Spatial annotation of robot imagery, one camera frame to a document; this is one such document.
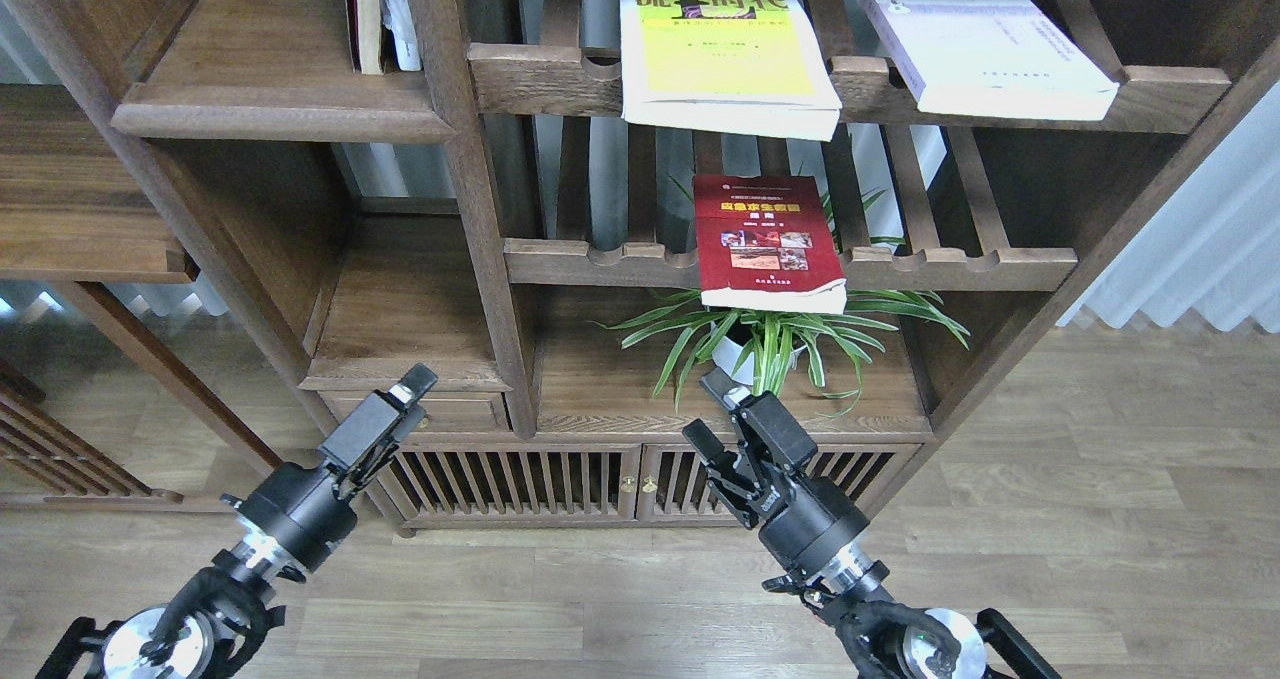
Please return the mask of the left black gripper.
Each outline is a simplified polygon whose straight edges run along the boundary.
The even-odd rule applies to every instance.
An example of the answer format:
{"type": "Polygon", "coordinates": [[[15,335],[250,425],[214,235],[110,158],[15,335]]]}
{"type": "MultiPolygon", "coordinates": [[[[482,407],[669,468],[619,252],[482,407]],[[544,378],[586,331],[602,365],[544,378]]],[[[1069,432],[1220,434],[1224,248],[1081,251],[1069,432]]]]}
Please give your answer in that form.
{"type": "Polygon", "coordinates": [[[436,374],[413,365],[388,391],[374,391],[320,445],[311,469],[287,462],[248,498],[221,496],[244,527],[223,568],[232,575],[308,575],[357,523],[349,507],[428,418],[420,405],[436,374]]]}

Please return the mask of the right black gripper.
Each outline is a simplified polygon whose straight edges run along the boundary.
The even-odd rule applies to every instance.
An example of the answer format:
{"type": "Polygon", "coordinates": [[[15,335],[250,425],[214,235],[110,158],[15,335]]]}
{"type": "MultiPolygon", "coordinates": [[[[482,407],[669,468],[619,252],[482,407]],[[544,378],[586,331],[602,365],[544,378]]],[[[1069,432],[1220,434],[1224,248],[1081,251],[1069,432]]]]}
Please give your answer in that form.
{"type": "Polygon", "coordinates": [[[819,573],[861,534],[867,516],[831,479],[806,474],[817,443],[773,393],[753,395],[719,368],[699,384],[742,430],[736,454],[703,420],[682,429],[717,498],[758,529],[783,570],[819,573]]]}

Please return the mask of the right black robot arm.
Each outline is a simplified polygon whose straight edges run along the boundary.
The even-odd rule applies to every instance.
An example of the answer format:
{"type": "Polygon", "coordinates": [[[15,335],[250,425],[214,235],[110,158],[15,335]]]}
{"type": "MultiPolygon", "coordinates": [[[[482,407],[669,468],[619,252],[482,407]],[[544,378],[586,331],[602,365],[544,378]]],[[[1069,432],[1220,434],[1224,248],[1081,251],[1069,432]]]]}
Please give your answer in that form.
{"type": "Polygon", "coordinates": [[[861,678],[1053,678],[1052,665],[993,609],[977,620],[947,609],[913,609],[884,589],[887,566],[859,539],[868,518],[806,465],[817,443],[772,393],[753,395],[724,372],[701,378],[739,437],[728,451],[703,421],[684,428],[719,501],[782,568],[765,591],[797,596],[835,630],[861,678]]]}

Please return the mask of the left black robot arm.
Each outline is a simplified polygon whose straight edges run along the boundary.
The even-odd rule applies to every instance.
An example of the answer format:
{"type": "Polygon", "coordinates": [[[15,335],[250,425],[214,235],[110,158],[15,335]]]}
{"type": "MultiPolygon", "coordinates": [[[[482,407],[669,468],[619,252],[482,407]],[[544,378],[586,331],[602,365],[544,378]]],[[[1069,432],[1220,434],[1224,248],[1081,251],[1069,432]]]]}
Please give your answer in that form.
{"type": "Polygon", "coordinates": [[[88,678],[229,678],[285,620],[273,582],[302,583],[353,530],[352,503],[424,419],[436,374],[417,364],[388,391],[370,393],[320,445],[320,464],[282,464],[246,498],[225,496],[244,528],[166,603],[96,628],[74,620],[41,678],[69,678],[83,656],[88,678]]]}

